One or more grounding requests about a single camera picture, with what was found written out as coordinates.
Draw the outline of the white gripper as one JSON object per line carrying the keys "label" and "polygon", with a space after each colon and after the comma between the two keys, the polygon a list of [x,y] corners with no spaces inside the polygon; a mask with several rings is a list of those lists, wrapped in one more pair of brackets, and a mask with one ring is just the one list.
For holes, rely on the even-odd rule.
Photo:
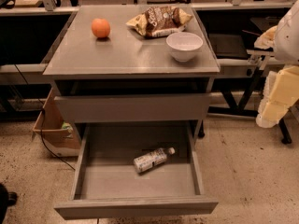
{"label": "white gripper", "polygon": [[[257,49],[274,47],[277,26],[262,33],[254,42]],[[272,128],[299,99],[299,66],[287,66],[278,73],[270,72],[263,88],[263,99],[258,108],[256,123],[262,128]]]}

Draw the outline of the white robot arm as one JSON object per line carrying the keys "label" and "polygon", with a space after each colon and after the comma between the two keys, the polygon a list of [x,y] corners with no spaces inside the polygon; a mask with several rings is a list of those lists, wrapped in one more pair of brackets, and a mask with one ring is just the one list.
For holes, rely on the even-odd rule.
{"label": "white robot arm", "polygon": [[272,48],[275,59],[285,63],[278,72],[269,72],[258,108],[256,123],[262,128],[272,128],[299,100],[299,1],[278,25],[257,38],[254,47]]}

